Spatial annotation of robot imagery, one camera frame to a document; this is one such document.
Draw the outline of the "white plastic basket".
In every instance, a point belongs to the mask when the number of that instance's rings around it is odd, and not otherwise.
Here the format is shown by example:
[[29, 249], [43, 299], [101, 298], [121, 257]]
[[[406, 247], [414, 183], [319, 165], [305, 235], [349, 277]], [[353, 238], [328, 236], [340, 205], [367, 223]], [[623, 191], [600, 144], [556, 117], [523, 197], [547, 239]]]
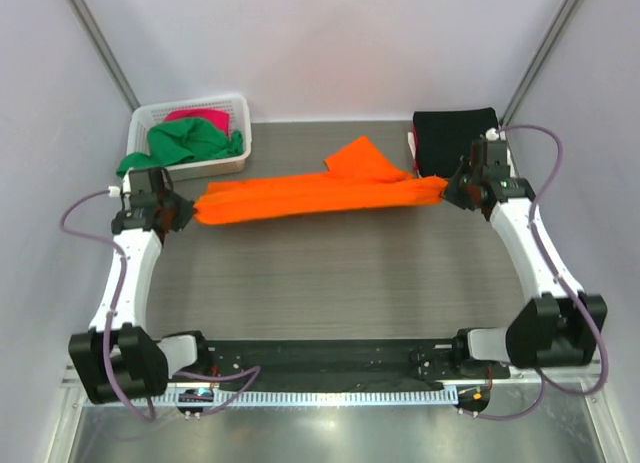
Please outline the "white plastic basket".
[[224, 159], [169, 166], [168, 170], [171, 178], [174, 181], [182, 181], [243, 171], [246, 161], [252, 153], [252, 128], [248, 101], [238, 93], [156, 103], [137, 108], [131, 116], [126, 153], [147, 153], [149, 150], [147, 142], [149, 129], [161, 123], [174, 110], [191, 109], [225, 112], [229, 116], [230, 132], [239, 131], [243, 136], [242, 153], [239, 156]]

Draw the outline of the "orange t shirt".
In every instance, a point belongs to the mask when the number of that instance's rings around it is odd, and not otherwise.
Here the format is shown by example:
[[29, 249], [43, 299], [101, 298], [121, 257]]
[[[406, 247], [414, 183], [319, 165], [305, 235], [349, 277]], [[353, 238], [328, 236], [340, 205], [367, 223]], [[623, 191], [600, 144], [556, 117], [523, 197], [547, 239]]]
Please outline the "orange t shirt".
[[394, 166], [361, 136], [325, 159], [320, 173], [211, 182], [195, 202], [195, 219], [219, 226], [288, 216], [437, 205], [447, 180], [416, 177]]

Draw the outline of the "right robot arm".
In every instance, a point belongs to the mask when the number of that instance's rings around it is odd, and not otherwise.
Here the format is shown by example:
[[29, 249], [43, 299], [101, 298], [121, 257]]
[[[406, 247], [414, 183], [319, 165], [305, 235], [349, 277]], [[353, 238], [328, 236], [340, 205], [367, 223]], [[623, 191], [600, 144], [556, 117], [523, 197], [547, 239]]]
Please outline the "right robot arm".
[[463, 329], [450, 355], [453, 371], [473, 378], [487, 361], [520, 369], [584, 367], [596, 352], [607, 315], [559, 257], [524, 178], [512, 175], [508, 143], [494, 129], [471, 144], [443, 192], [462, 209], [478, 210], [499, 235], [518, 275], [525, 304], [503, 328]]

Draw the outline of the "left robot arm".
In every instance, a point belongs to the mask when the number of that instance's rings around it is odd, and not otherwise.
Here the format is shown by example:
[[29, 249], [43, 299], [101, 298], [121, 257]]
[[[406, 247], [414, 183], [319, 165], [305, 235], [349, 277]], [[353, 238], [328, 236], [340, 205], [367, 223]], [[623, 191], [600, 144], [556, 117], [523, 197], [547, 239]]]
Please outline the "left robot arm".
[[84, 333], [71, 336], [69, 356], [89, 400], [106, 404], [162, 395], [181, 372], [205, 380], [213, 368], [206, 339], [187, 331], [154, 340], [146, 331], [154, 268], [170, 232], [183, 230], [194, 203], [180, 196], [166, 168], [129, 169], [107, 195], [121, 203], [102, 243], [113, 251], [102, 300]]

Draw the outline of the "folded white t shirt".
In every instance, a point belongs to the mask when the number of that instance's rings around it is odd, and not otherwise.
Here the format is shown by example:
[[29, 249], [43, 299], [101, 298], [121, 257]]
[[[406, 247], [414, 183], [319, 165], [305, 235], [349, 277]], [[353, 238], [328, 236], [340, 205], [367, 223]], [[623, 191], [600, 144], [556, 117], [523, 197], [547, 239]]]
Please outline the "folded white t shirt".
[[[506, 139], [506, 133], [505, 132], [497, 132], [495, 129], [488, 130], [486, 132], [486, 136], [490, 136], [493, 139], [496, 139], [497, 136], [500, 136], [503, 140]], [[412, 159], [416, 160], [417, 146], [416, 146], [416, 143], [415, 143], [414, 134], [412, 132], [408, 132], [407, 133], [407, 143], [408, 143], [408, 147], [409, 147], [409, 151], [410, 151]], [[513, 160], [512, 160], [510, 149], [507, 149], [507, 162], [510, 165], [513, 164]]]

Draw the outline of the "folded black t shirt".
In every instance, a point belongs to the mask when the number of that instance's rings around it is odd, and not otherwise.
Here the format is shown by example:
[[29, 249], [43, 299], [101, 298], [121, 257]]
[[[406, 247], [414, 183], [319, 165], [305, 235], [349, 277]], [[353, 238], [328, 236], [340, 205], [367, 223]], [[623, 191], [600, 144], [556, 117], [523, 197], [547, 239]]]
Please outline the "folded black t shirt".
[[450, 178], [471, 143], [498, 125], [494, 108], [461, 111], [416, 111], [412, 132], [417, 145], [420, 177]]

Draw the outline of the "folded pink t shirt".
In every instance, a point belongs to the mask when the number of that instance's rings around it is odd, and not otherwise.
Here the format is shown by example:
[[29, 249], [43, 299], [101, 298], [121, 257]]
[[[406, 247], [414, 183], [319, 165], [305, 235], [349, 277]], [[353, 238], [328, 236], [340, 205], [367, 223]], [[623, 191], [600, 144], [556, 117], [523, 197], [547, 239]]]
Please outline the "folded pink t shirt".
[[407, 142], [408, 142], [408, 146], [409, 146], [411, 157], [412, 157], [413, 170], [417, 176], [420, 176], [420, 171], [419, 171], [419, 166], [417, 161], [417, 145], [415, 141], [415, 135], [413, 132], [409, 132], [407, 134]]

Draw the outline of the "green t shirt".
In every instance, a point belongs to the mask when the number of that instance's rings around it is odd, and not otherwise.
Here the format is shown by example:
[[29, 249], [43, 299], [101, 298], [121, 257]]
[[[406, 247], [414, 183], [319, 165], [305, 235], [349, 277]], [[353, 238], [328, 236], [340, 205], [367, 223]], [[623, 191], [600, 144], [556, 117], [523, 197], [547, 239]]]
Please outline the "green t shirt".
[[244, 138], [240, 131], [226, 135], [202, 118], [183, 118], [153, 126], [147, 133], [147, 152], [125, 156], [116, 175], [122, 178], [129, 169], [169, 167], [226, 159], [243, 153]]

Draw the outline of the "pink t shirt in basket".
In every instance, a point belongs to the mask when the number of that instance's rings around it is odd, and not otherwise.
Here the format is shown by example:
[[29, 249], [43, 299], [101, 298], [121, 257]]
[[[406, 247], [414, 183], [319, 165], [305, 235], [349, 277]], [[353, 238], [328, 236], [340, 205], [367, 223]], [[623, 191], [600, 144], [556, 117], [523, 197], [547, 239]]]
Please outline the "pink t shirt in basket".
[[225, 111], [216, 109], [192, 108], [174, 110], [164, 118], [164, 122], [171, 122], [185, 118], [203, 119], [226, 135], [230, 132], [230, 115]]

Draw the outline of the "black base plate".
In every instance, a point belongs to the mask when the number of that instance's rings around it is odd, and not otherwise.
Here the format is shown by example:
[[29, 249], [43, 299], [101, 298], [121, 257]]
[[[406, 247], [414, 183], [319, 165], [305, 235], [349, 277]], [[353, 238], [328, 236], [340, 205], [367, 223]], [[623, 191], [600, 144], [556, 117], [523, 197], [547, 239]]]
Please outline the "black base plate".
[[260, 368], [252, 391], [353, 393], [433, 390], [444, 380], [506, 380], [507, 367], [464, 360], [450, 339], [208, 340], [186, 372], [227, 376]]

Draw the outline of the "left aluminium frame post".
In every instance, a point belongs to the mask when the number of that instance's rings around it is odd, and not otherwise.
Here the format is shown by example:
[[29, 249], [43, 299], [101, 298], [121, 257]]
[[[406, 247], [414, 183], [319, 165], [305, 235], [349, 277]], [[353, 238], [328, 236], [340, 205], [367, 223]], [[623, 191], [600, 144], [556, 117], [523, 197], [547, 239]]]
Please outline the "left aluminium frame post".
[[139, 99], [126, 77], [115, 53], [86, 0], [67, 0], [77, 21], [85, 31], [103, 66], [131, 111], [140, 107]]

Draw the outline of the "aluminium frame post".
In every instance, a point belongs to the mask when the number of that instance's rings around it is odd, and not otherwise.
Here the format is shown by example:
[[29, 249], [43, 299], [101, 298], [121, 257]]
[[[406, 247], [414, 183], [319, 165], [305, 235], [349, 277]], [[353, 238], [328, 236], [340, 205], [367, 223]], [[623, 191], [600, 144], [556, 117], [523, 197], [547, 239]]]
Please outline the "aluminium frame post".
[[103, 66], [131, 111], [140, 107], [139, 99], [126, 77], [115, 53], [86, 0], [67, 0], [77, 21], [85, 31]]
[[563, 34], [578, 12], [584, 0], [562, 0], [554, 17], [538, 45], [513, 95], [511, 96], [499, 122], [509, 124], [515, 118], [534, 83], [543, 71], [553, 51], [560, 43]]

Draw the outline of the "aluminium front rail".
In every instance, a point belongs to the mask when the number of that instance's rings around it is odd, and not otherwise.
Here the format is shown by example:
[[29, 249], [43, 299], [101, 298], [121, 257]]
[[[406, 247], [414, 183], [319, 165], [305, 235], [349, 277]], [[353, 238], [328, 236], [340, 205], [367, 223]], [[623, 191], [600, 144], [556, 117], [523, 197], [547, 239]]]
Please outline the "aluminium front rail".
[[[491, 377], [491, 381], [494, 386], [508, 383], [536, 383], [540, 381], [540, 374], [537, 370], [524, 370], [515, 368], [513, 366], [510, 366], [508, 370], [508, 378], [499, 378], [498, 376]], [[596, 360], [594, 364], [588, 365], [586, 367], [547, 368], [543, 369], [542, 373], [557, 385], [584, 382], [588, 387], [590, 387], [598, 381], [601, 374], [601, 365], [600, 361]], [[488, 385], [488, 381], [483, 379], [440, 378], [439, 381], [444, 385]], [[63, 378], [60, 382], [60, 386], [62, 388], [79, 388], [81, 391], [84, 391], [84, 387], [78, 377], [78, 374], [71, 364], [68, 364], [66, 366]]]

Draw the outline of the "right aluminium frame post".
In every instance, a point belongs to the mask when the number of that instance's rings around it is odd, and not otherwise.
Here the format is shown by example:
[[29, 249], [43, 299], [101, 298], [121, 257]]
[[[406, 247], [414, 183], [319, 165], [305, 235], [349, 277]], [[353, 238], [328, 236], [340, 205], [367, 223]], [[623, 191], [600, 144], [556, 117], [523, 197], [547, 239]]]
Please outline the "right aluminium frame post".
[[511, 96], [499, 122], [509, 124], [515, 118], [534, 83], [543, 71], [553, 51], [560, 43], [563, 34], [578, 12], [584, 0], [562, 0], [554, 17], [538, 45], [513, 95]]

